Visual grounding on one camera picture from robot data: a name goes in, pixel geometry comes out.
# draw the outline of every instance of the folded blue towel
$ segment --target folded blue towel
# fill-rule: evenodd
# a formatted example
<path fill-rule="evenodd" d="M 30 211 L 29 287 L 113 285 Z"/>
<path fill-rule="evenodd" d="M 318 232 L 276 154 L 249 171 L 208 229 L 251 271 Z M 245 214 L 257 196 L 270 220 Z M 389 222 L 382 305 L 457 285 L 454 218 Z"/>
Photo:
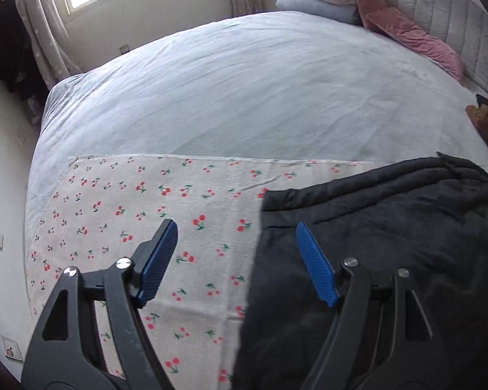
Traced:
<path fill-rule="evenodd" d="M 339 6 L 321 0 L 277 0 L 277 7 L 279 10 L 313 14 L 350 25 L 362 24 L 357 6 Z"/>

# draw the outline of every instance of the metal screw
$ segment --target metal screw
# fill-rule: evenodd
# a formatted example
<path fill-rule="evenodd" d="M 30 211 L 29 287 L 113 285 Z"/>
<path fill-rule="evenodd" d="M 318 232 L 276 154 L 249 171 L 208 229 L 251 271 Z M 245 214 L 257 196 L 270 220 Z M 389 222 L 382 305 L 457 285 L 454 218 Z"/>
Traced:
<path fill-rule="evenodd" d="M 63 270 L 63 274 L 66 274 L 69 277 L 74 276 L 78 272 L 78 268 L 76 267 L 67 267 Z"/>
<path fill-rule="evenodd" d="M 406 268 L 398 268 L 398 275 L 401 278 L 408 279 L 410 277 L 410 272 Z"/>
<path fill-rule="evenodd" d="M 124 270 L 125 268 L 130 267 L 131 264 L 132 260 L 130 258 L 120 258 L 116 261 L 115 266 L 120 270 Z"/>
<path fill-rule="evenodd" d="M 349 267 L 349 268 L 358 267 L 358 260 L 356 258 L 353 258 L 350 256 L 350 257 L 344 259 L 344 264 L 346 267 Z"/>

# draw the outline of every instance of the white duvet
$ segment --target white duvet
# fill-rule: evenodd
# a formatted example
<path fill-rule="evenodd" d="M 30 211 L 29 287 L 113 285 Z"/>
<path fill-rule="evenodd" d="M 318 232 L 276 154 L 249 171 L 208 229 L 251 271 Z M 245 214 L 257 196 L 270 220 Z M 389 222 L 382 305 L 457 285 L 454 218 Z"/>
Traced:
<path fill-rule="evenodd" d="M 69 157 L 184 154 L 394 163 L 436 151 L 488 164 L 470 91 L 383 36 L 295 12 L 155 41 L 51 92 L 26 240 Z"/>

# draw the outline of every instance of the white wall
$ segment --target white wall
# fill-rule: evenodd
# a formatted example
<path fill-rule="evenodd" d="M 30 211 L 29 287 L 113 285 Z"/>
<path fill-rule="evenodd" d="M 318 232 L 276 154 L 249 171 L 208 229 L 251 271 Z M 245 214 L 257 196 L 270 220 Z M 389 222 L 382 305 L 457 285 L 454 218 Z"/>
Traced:
<path fill-rule="evenodd" d="M 99 0 L 66 24 L 83 70 L 195 26 L 230 18 L 230 0 Z"/>
<path fill-rule="evenodd" d="M 32 319 L 23 269 L 23 218 L 27 176 L 36 144 L 36 132 L 22 112 L 22 103 L 0 82 L 0 335 L 18 342 L 25 356 L 32 332 Z M 24 145 L 18 132 L 27 140 Z M 0 360 L 20 378 L 22 363 L 4 356 Z"/>

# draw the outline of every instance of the blue gripper pad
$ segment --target blue gripper pad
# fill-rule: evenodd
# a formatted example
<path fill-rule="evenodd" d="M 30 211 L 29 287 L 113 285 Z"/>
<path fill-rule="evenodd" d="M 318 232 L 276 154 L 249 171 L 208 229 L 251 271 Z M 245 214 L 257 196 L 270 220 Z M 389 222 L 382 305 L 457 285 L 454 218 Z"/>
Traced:
<path fill-rule="evenodd" d="M 329 306 L 336 305 L 340 296 L 334 282 L 334 270 L 304 222 L 297 225 L 297 246 L 318 297 Z"/>
<path fill-rule="evenodd" d="M 177 223 L 166 220 L 154 238 L 148 242 L 156 246 L 141 272 L 141 285 L 136 296 L 136 302 L 139 306 L 144 306 L 146 302 L 155 298 L 177 245 L 177 239 Z"/>

